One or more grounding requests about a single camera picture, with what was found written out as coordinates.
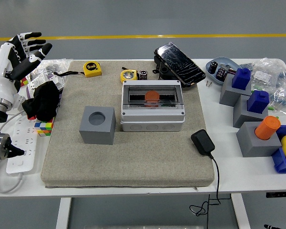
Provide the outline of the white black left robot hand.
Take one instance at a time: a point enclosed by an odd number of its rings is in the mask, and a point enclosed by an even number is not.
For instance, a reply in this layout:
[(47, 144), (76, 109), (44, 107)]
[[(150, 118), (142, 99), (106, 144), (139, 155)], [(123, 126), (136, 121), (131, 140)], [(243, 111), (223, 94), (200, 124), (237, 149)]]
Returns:
[(13, 101), (19, 81), (42, 62), (52, 48), (51, 43), (40, 39), (40, 32), (20, 33), (0, 47), (0, 99)]

